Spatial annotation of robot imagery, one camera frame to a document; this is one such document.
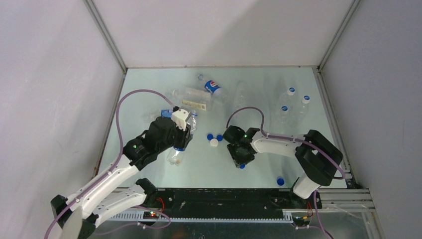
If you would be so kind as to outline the blue label pepsi bottle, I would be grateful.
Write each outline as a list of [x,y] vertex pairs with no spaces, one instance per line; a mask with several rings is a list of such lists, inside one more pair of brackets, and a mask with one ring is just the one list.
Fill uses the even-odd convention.
[[175,148],[172,148],[167,155],[167,161],[171,165],[179,166],[183,162],[185,154],[186,154],[186,150],[179,151],[179,150],[176,150]]

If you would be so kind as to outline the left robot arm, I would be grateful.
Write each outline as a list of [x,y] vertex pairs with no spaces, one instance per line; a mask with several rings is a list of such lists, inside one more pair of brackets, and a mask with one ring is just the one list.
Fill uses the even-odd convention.
[[68,197],[53,198],[51,207],[55,219],[45,238],[58,225],[64,238],[87,239],[102,223],[129,208],[154,206],[157,188],[146,178],[114,197],[109,195],[167,149],[185,150],[192,139],[188,124],[191,115],[186,109],[174,108],[171,117],[157,117],[149,129],[121,147],[116,160],[100,175]]

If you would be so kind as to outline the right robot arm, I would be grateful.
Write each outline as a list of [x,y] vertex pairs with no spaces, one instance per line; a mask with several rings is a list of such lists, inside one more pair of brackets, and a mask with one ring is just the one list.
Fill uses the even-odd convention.
[[258,128],[247,131],[230,125],[222,135],[228,143],[227,149],[237,168],[255,159],[258,153],[270,153],[289,157],[298,161],[303,174],[294,183],[289,200],[295,208],[304,207],[311,194],[321,186],[329,186],[340,172],[342,152],[319,131],[309,130],[301,135],[264,133]]

